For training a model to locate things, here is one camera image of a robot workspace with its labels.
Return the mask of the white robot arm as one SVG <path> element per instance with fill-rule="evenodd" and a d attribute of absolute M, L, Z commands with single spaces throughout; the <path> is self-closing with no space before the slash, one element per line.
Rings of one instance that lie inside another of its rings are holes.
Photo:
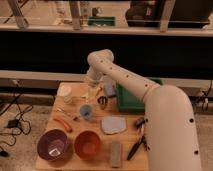
<path fill-rule="evenodd" d="M 149 171 L 202 171 L 194 111 L 187 94 L 173 85 L 160 85 L 113 63 L 104 49 L 87 57 L 89 86 L 109 76 L 145 104 Z"/>

